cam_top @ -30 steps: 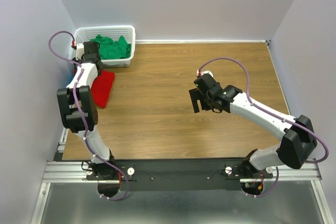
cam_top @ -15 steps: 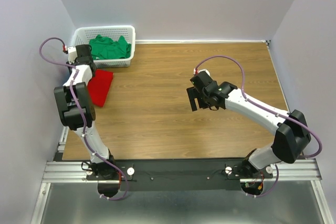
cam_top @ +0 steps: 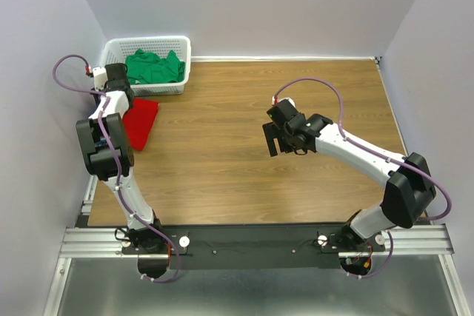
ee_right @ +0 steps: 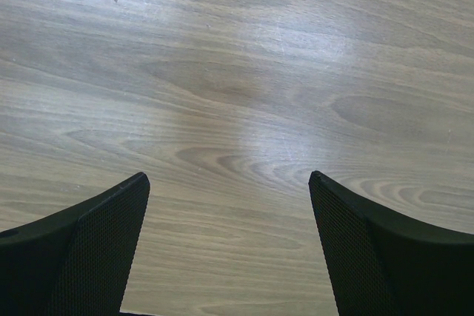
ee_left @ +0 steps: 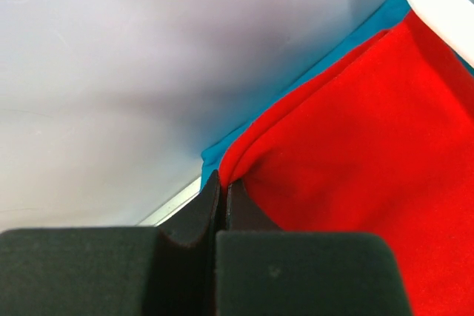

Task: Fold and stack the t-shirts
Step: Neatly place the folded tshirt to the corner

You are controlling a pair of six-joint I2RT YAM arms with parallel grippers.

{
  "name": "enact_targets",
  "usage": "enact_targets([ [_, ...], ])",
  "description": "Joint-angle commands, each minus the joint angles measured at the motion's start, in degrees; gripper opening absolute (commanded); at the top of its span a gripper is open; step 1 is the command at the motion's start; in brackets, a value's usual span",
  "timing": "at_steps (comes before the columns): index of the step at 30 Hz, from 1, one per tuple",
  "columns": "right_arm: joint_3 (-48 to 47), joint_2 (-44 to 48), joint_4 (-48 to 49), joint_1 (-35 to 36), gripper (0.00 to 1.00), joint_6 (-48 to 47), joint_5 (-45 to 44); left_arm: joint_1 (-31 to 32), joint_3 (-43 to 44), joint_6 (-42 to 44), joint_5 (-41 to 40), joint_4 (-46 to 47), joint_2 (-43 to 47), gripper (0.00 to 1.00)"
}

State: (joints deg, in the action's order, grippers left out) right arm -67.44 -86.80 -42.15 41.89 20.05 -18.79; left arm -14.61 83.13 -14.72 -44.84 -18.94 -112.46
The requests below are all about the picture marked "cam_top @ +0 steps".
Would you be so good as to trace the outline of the red t shirt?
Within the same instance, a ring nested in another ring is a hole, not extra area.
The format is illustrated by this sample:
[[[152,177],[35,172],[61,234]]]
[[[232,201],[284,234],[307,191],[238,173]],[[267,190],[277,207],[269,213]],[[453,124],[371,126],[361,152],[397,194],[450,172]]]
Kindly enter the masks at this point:
[[[135,98],[133,107],[123,117],[125,131],[133,149],[142,151],[158,114],[159,103]]]

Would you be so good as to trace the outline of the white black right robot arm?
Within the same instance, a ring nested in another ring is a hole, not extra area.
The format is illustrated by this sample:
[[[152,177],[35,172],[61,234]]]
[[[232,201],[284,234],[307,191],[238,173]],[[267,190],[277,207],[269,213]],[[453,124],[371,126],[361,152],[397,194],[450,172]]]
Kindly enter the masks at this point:
[[[267,111],[262,129],[271,156],[280,152],[319,152],[337,158],[384,188],[380,203],[353,214],[329,238],[340,249],[356,251],[384,229],[415,225],[434,200],[435,187],[422,155],[405,157],[349,134],[323,115],[306,117],[292,100],[283,99]]]

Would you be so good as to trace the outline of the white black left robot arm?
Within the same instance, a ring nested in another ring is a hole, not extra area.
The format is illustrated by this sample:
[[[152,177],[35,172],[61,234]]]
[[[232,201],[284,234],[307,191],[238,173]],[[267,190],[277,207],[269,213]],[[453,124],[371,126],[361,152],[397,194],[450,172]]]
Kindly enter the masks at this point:
[[[160,220],[145,201],[133,175],[134,154],[123,122],[133,107],[134,92],[123,63],[92,69],[97,108],[76,123],[87,171],[104,182],[122,208],[127,227],[118,240],[137,252],[163,252],[166,240]]]

